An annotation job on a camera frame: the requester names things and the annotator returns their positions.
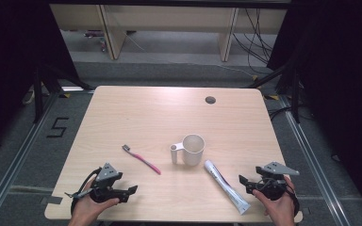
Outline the white toothpaste tube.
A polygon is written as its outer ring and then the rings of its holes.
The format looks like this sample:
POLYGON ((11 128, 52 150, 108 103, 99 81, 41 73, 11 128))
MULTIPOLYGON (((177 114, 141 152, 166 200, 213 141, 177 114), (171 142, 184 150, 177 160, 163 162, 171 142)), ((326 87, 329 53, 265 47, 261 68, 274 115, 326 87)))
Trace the white toothpaste tube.
POLYGON ((228 196, 234 206, 238 209, 238 212, 241 215, 244 215, 251 207, 251 205, 247 201, 245 201, 233 187, 228 184, 228 182, 223 178, 222 174, 210 160, 205 161, 204 167, 206 171, 222 188, 222 190, 225 192, 225 194, 228 196))

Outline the light wooden desk frame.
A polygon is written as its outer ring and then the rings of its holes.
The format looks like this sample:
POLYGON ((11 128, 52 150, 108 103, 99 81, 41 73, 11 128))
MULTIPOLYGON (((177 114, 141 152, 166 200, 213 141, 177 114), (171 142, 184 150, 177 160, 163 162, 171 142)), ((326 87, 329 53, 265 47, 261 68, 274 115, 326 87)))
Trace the light wooden desk frame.
POLYGON ((127 31, 205 32, 218 35, 221 61, 228 60, 235 33, 276 35, 283 9, 135 7, 52 4, 62 30, 101 30, 111 58, 119 57, 127 31))

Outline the grey tape strip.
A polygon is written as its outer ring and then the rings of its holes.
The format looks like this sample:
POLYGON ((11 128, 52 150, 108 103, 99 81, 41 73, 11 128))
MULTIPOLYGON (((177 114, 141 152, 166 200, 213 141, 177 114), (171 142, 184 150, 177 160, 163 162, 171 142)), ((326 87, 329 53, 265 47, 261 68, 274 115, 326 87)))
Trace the grey tape strip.
POLYGON ((49 197, 43 197, 41 199, 41 204, 61 204, 62 198, 61 197, 55 197, 55 196, 49 196, 49 197))

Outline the black metal stand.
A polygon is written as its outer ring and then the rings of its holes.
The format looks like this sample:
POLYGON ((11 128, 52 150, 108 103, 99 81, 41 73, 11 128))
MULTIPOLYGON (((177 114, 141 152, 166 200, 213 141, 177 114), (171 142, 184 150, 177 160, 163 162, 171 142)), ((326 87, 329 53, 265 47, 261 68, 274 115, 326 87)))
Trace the black metal stand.
POLYGON ((256 89, 267 82, 270 82, 272 79, 280 77, 277 85, 276 92, 278 94, 285 94, 288 90, 291 90, 291 113, 292 118, 296 123, 300 122, 299 119, 299 82, 300 75, 297 72, 297 66, 291 60, 286 64, 276 69, 272 73, 266 75, 262 79, 254 81, 252 85, 247 86, 247 89, 256 89))
POLYGON ((59 84, 59 79, 67 80, 74 85, 79 86, 83 90, 94 90, 94 87, 80 80, 76 70, 72 73, 66 73, 65 71, 55 67, 53 65, 40 63, 37 65, 33 75, 33 88, 34 88, 34 100, 35 100, 35 119, 34 122, 38 122, 44 112, 44 105, 42 100, 42 86, 45 86, 47 90, 52 94, 59 94, 63 92, 63 88, 59 84))

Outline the person's left hand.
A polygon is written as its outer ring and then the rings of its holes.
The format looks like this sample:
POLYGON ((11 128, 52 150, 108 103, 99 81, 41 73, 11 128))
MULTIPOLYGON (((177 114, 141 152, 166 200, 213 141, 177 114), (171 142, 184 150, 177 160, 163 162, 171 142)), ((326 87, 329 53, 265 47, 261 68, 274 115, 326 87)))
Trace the person's left hand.
POLYGON ((92 221, 93 223, 95 220, 97 220, 100 214, 102 214, 108 208, 117 205, 119 202, 120 200, 118 198, 110 199, 105 202, 95 202, 89 195, 87 195, 77 202, 71 219, 85 218, 92 221))

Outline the person's right hand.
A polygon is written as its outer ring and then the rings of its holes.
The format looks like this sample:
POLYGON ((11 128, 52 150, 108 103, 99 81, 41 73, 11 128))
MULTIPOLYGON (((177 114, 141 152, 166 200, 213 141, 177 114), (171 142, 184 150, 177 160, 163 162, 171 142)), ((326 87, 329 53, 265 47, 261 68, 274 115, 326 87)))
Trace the person's right hand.
POLYGON ((265 207, 265 216, 269 216, 274 222, 275 220, 282 218, 289 218, 294 220, 294 210, 295 204, 292 199, 292 194, 294 193, 294 184, 290 181, 288 177, 285 177, 285 181, 288 185, 288 192, 285 192, 283 196, 276 200, 272 201, 268 199, 263 193, 254 189, 254 196, 262 202, 265 207))

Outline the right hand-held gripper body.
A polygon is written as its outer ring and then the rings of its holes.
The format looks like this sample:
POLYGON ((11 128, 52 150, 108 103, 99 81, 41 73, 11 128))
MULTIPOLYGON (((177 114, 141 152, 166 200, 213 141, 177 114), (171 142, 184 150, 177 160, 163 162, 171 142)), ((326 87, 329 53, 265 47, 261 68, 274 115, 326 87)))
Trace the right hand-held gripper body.
POLYGON ((281 163, 271 162, 261 167, 265 173, 261 176, 261 181, 255 184, 255 189, 263 193, 268 199, 276 201, 282 197, 287 190, 285 175, 299 175, 296 169, 291 169, 281 163))

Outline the pink toothbrush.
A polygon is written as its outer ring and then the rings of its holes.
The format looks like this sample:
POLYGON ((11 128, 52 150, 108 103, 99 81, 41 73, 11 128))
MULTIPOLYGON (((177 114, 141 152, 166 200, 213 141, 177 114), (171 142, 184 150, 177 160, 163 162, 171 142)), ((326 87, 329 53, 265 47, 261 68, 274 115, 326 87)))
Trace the pink toothbrush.
POLYGON ((147 167, 149 167, 151 170, 153 170, 156 174, 161 175, 161 170, 159 168, 157 168, 155 165, 153 165, 152 163, 148 162, 147 160, 145 160, 142 156, 140 156, 137 153, 132 153, 131 149, 128 145, 124 144, 122 146, 122 149, 127 152, 128 154, 130 154, 131 156, 133 156, 134 158, 138 159, 140 162, 142 162, 143 164, 145 164, 147 167))

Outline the metal floor rail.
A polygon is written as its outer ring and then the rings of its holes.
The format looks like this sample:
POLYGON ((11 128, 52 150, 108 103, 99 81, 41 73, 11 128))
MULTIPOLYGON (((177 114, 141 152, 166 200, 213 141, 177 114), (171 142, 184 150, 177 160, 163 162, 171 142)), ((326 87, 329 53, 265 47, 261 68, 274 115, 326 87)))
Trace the metal floor rail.
POLYGON ((46 99, 46 102, 42 105, 42 113, 36 122, 33 122, 30 129, 27 132, 27 135, 18 149, 17 153, 14 155, 10 165, 6 168, 5 174, 0 180, 0 207, 2 206, 8 192, 16 179, 19 171, 21 170, 32 145, 34 144, 39 132, 41 131, 46 118, 58 98, 57 94, 50 94, 46 99))
POLYGON ((328 178, 303 131, 302 126, 295 120, 291 112, 286 113, 289 126, 300 145, 304 158, 313 174, 319 187, 322 197, 337 226, 352 226, 348 220, 343 205, 339 201, 336 192, 331 187, 328 178))

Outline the small clutter under desk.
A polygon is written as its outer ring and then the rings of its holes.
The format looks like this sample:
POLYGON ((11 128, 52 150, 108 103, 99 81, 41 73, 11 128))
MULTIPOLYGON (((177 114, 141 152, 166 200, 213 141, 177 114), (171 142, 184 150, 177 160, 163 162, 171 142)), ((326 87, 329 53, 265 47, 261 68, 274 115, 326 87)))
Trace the small clutter under desk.
POLYGON ((107 50, 107 43, 105 39, 105 34, 102 30, 87 30, 84 32, 84 36, 91 38, 98 38, 101 45, 101 51, 105 52, 107 50))

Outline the dark curtain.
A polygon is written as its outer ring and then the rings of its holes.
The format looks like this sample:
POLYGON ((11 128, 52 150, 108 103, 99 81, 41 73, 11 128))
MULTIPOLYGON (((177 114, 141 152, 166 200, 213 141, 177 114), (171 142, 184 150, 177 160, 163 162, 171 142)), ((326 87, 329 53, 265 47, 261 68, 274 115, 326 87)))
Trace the dark curtain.
POLYGON ((268 67, 292 55, 314 18, 321 31, 299 54, 311 110, 362 195, 362 0, 291 0, 268 67))
POLYGON ((0 0, 0 135, 39 73, 58 90, 78 77, 46 0, 0 0))

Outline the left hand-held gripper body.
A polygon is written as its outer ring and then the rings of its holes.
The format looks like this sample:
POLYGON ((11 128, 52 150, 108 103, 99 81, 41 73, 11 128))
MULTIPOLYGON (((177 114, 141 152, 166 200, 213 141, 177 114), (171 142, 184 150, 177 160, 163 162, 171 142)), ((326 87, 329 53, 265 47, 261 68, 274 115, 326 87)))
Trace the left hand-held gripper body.
POLYGON ((95 202, 120 199, 123 190, 114 189, 112 186, 115 182, 111 182, 112 177, 118 172, 109 163, 105 163, 102 168, 93 170, 75 193, 67 193, 67 196, 72 198, 73 202, 78 202, 87 195, 95 202))

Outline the white cup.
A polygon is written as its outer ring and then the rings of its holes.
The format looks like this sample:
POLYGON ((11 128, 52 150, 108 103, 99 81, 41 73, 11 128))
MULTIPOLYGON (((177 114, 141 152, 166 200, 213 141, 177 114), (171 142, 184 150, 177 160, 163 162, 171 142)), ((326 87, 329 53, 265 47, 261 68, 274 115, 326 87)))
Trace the white cup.
POLYGON ((179 143, 170 147, 172 162, 177 163, 178 153, 182 153, 182 160, 188 166, 197 166, 203 156, 206 143, 204 139, 196 134, 186 135, 179 143))

